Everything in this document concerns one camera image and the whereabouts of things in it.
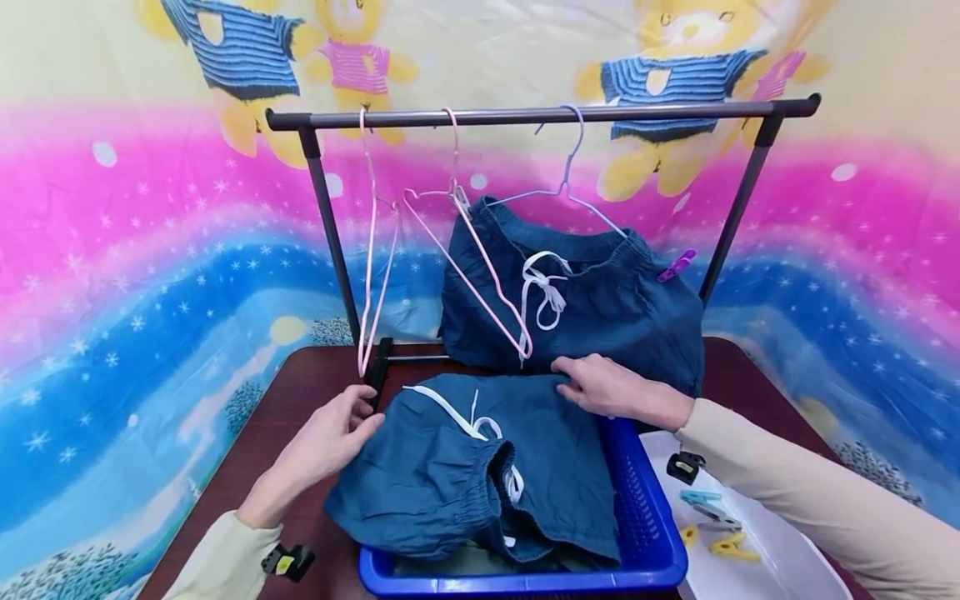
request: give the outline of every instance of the cartoon bear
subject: cartoon bear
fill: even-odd
[[[808,54],[800,50],[800,46],[807,37],[824,20],[824,17],[837,5],[837,0],[783,0],[784,2],[802,3],[802,13],[797,19],[792,34],[777,52],[778,59],[774,62],[757,83],[753,95],[736,100],[750,100],[753,102],[768,102],[782,98],[786,92],[786,85],[790,81],[799,84],[814,84],[823,79],[830,71],[830,60],[819,54]],[[754,147],[756,134],[760,131],[762,119],[744,119],[731,132],[724,150],[729,149],[737,138],[741,138],[748,148]]]
[[[313,82],[333,86],[337,109],[356,112],[390,110],[387,82],[408,84],[420,70],[398,52],[373,43],[383,15],[381,0],[316,0],[317,16],[327,31],[326,44],[307,63],[306,74]],[[343,133],[359,138],[359,130]],[[403,141],[400,129],[377,133],[388,144]]]
[[[306,168],[295,132],[267,126],[267,108],[300,109],[291,60],[303,60],[323,42],[302,19],[276,14],[280,0],[134,0],[140,22],[162,39],[188,45],[212,90],[227,144],[256,156],[262,133],[282,162]]]
[[[779,0],[634,0],[640,53],[580,70],[581,102],[657,106],[726,102],[753,87],[770,66],[775,31],[764,5]],[[620,154],[598,182],[600,196],[622,202],[660,172],[659,192],[678,196],[696,179],[707,156],[700,150],[718,119],[620,121],[611,140]]]

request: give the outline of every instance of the wooden table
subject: wooden table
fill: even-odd
[[[707,377],[704,396],[744,415],[767,430],[836,460],[823,440],[780,395],[740,348],[707,338]],[[418,347],[417,352],[426,348]],[[438,348],[425,353],[441,353]],[[410,353],[398,347],[397,353]],[[411,385],[441,370],[466,372],[450,363],[411,363],[391,366],[384,401],[402,385]],[[164,555],[141,600],[158,600],[173,584],[206,529],[222,513],[240,505],[256,478],[274,461],[300,426],[319,406],[356,382],[353,348],[302,348],[287,359],[260,405],[240,433],[220,469],[210,481],[190,517]],[[286,545],[303,543],[316,561],[299,584],[272,577],[260,600],[370,600],[357,579],[357,545],[323,513],[324,498],[333,481],[305,493],[285,518]],[[870,596],[840,571],[857,600]],[[616,594],[609,598],[679,598],[675,591],[656,594]]]

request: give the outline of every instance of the white dot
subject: white dot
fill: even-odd
[[[113,146],[110,146],[109,142],[93,142],[91,150],[93,150],[93,159],[102,166],[112,167],[117,163],[117,153],[113,150]]]
[[[677,200],[677,205],[673,207],[673,214],[677,214],[686,206],[686,201],[690,200],[690,194],[687,192],[682,198]]]
[[[842,164],[836,169],[833,169],[833,173],[830,175],[834,181],[848,181],[853,179],[853,176],[856,175],[856,165],[855,164]]]
[[[336,173],[327,173],[324,175],[326,179],[326,189],[330,192],[330,198],[340,198],[344,195],[344,181],[340,179],[340,176]]]
[[[474,173],[470,176],[470,187],[473,189],[483,189],[487,187],[487,176],[483,173]]]

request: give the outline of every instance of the beige sleeve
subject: beige sleeve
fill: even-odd
[[[233,511],[222,515],[163,600],[253,600],[267,579],[260,561],[279,543],[281,529],[251,529]]]
[[[677,432],[725,486],[806,534],[877,600],[960,598],[960,532],[714,402]]]

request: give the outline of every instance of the blue plastic basket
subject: blue plastic basket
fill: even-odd
[[[360,581],[375,596],[519,594],[672,589],[686,576],[686,549],[632,421],[600,418],[616,490],[620,570],[474,577],[394,577],[394,557],[360,549]]]

